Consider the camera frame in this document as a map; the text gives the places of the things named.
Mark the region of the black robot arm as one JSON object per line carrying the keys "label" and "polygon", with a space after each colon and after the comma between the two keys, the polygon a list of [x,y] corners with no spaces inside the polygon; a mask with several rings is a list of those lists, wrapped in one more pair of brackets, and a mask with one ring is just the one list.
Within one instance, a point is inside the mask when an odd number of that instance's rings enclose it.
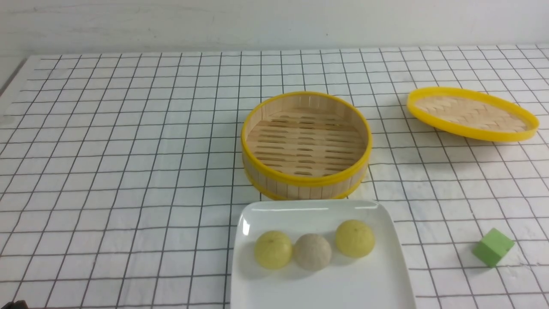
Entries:
{"label": "black robot arm", "polygon": [[24,300],[6,303],[1,309],[29,309]]}

